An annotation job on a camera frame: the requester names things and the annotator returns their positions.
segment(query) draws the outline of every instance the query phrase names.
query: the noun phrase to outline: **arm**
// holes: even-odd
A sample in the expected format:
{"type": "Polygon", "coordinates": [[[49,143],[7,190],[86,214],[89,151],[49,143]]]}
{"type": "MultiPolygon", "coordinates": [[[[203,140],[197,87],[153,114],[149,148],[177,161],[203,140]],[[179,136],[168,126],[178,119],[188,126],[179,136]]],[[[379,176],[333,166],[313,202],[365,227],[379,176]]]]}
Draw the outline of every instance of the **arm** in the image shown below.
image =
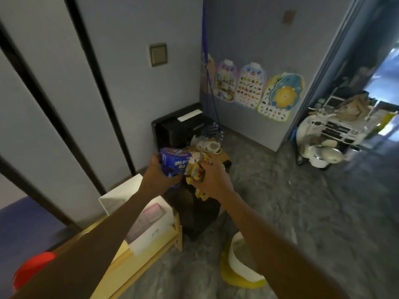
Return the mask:
{"type": "Polygon", "coordinates": [[[234,191],[229,175],[215,155],[213,165],[202,162],[206,174],[193,185],[217,199],[241,231],[257,271],[269,282],[280,299],[348,298],[342,288],[316,267],[295,246],[267,225],[234,191]]]}
{"type": "Polygon", "coordinates": [[[138,192],[33,276],[12,299],[90,298],[144,207],[180,179],[166,177],[158,156],[152,157],[138,192]]]}

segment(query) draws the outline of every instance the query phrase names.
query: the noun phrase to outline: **hand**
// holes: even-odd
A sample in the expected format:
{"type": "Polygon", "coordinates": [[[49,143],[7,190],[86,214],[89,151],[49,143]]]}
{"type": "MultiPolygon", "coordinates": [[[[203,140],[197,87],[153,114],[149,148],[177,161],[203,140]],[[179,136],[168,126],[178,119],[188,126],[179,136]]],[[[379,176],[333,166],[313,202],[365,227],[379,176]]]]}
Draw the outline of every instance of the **hand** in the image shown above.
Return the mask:
{"type": "Polygon", "coordinates": [[[212,160],[212,165],[205,161],[199,162],[198,164],[205,169],[205,176],[202,182],[192,181],[192,185],[221,202],[226,194],[234,192],[234,188],[230,176],[221,166],[217,156],[212,153],[208,156],[212,160]]]}
{"type": "Polygon", "coordinates": [[[167,177],[161,169],[161,154],[152,156],[150,164],[144,173],[138,192],[147,198],[153,199],[162,195],[171,186],[179,183],[182,179],[182,174],[174,177],[167,177]]]}

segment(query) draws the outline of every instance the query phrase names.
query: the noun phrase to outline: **blue snack canister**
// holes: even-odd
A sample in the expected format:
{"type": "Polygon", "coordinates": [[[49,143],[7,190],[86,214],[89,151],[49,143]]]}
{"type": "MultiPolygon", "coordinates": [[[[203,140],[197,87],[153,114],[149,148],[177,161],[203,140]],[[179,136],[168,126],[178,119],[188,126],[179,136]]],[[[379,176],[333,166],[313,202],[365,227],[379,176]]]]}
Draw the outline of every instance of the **blue snack canister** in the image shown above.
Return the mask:
{"type": "Polygon", "coordinates": [[[161,148],[162,171],[168,177],[184,174],[191,153],[177,148],[161,148]]]}

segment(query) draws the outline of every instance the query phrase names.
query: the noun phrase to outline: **checkered cloth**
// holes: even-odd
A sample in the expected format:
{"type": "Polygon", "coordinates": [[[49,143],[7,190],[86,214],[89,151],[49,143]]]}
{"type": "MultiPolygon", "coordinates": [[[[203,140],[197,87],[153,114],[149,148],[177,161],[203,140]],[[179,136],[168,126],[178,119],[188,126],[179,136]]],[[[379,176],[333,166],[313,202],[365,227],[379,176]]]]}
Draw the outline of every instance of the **checkered cloth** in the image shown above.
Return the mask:
{"type": "Polygon", "coordinates": [[[208,126],[209,138],[214,137],[219,143],[223,141],[223,131],[220,129],[220,126],[217,123],[213,123],[208,126]]]}

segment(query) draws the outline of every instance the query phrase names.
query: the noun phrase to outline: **white slipper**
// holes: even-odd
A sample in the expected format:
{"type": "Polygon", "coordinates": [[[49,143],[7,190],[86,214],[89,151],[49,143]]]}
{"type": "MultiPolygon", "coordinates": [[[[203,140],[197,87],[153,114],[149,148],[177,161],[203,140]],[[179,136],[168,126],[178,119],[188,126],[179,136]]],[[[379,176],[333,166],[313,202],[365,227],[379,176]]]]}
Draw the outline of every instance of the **white slipper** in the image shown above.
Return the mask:
{"type": "Polygon", "coordinates": [[[196,145],[196,148],[201,152],[210,152],[213,154],[219,154],[220,152],[222,152],[220,143],[218,143],[217,141],[200,141],[196,145]]]}

